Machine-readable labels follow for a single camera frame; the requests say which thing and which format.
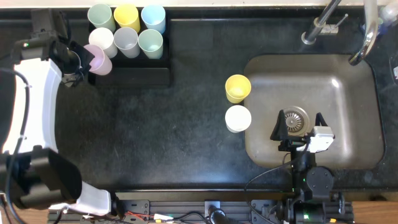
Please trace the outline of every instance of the stainless steel sink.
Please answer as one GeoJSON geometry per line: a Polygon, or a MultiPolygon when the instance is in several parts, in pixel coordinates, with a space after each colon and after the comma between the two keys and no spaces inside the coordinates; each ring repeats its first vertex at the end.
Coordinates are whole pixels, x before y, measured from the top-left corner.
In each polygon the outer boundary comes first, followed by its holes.
{"type": "Polygon", "coordinates": [[[259,166],[275,167],[286,152],[269,139],[278,112],[285,110],[289,133],[302,136],[321,112],[336,139],[316,154],[318,166],[367,169],[383,157],[376,86],[370,66],[348,63],[349,55],[263,55],[244,69],[252,90],[244,105],[252,115],[246,150],[259,166]]]}

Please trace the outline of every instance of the wooden surface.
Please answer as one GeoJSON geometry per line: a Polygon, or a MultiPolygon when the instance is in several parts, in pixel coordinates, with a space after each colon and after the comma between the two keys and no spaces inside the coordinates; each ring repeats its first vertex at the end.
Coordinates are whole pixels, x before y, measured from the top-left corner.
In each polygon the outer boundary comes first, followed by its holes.
{"type": "MultiPolygon", "coordinates": [[[[398,223],[398,202],[354,202],[355,224],[398,223]]],[[[27,224],[47,222],[46,210],[18,210],[27,224]]],[[[4,210],[1,209],[2,223],[7,224],[4,210]]]]}

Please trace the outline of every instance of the black tray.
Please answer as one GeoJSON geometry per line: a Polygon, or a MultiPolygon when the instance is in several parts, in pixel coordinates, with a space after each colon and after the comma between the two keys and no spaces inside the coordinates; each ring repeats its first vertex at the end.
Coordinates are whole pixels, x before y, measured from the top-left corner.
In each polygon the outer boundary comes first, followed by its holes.
{"type": "MultiPolygon", "coordinates": [[[[147,29],[142,21],[141,29],[138,35],[147,29]]],[[[115,21],[116,30],[120,28],[115,21]]],[[[145,53],[140,50],[140,54],[136,58],[127,58],[118,49],[118,54],[111,58],[112,71],[107,75],[88,74],[88,83],[95,86],[117,86],[117,87],[133,87],[133,88],[158,88],[168,87],[171,85],[170,73],[170,42],[169,42],[169,20],[166,17],[166,30],[163,36],[163,55],[160,59],[149,59],[145,53]]],[[[95,26],[90,23],[89,32],[93,31],[95,26]]]]}

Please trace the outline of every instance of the pink cup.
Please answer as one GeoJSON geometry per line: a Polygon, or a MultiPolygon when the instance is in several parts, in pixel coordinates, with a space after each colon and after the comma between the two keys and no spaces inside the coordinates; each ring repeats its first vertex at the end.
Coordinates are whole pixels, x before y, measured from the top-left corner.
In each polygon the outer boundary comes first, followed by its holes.
{"type": "Polygon", "coordinates": [[[111,72],[112,62],[100,47],[93,44],[87,44],[84,48],[95,56],[95,58],[90,62],[90,72],[97,75],[107,75],[111,72]]]}

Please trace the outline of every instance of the blue cup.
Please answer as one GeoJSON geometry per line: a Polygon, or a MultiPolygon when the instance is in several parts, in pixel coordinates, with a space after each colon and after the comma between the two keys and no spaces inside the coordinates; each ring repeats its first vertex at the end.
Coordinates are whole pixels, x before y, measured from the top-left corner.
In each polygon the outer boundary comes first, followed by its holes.
{"type": "Polygon", "coordinates": [[[154,29],[161,34],[166,30],[166,12],[160,5],[145,6],[141,11],[141,19],[148,29],[154,29]]]}

